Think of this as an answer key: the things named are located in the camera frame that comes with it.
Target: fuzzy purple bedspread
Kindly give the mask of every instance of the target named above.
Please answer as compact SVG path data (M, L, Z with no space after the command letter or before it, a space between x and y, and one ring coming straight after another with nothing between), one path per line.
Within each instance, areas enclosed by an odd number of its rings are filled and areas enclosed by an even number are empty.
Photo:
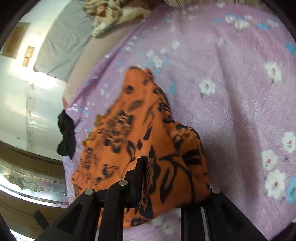
M173 119L203 142L211 184L267 238L296 218L296 44L274 15L251 7L160 6L99 63L66 110L82 141L118 97L126 68L150 68ZM124 240L180 240L172 211L124 231Z

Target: metal screw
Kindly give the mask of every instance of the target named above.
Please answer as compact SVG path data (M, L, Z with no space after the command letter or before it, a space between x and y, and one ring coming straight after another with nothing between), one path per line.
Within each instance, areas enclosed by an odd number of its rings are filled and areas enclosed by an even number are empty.
M220 193L220 189L219 188L212 188L212 193L219 194Z
M93 189L86 189L84 193L86 196L90 196L94 193L94 191L93 191Z
M128 181L127 180L121 180L120 182L119 182L119 185L120 186L126 186L128 184Z

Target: white wall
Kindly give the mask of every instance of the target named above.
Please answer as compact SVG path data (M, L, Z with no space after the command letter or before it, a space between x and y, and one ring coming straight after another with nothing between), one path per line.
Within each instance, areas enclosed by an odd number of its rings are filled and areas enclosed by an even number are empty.
M38 155L61 159L57 116L62 111L65 82L34 72L38 51L53 22L70 0L41 0L21 22L30 26L16 59L0 56L0 140ZM35 47L28 67L22 62Z

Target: orange patterned cloth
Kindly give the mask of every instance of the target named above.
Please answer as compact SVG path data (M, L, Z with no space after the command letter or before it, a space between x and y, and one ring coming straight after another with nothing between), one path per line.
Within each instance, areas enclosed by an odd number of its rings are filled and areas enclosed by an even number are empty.
M144 162L141 201L124 216L124 228L148 222L210 195L207 165L195 130L173 121L168 99L151 71L131 67L117 101L97 116L72 175L75 195L109 188Z

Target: gray sheet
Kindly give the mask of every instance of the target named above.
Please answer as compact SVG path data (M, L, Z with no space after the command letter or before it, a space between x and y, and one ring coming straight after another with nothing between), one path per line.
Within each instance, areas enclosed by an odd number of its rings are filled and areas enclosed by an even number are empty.
M83 11L84 4L73 0L57 17L40 48L34 71L67 82L91 37L93 19Z

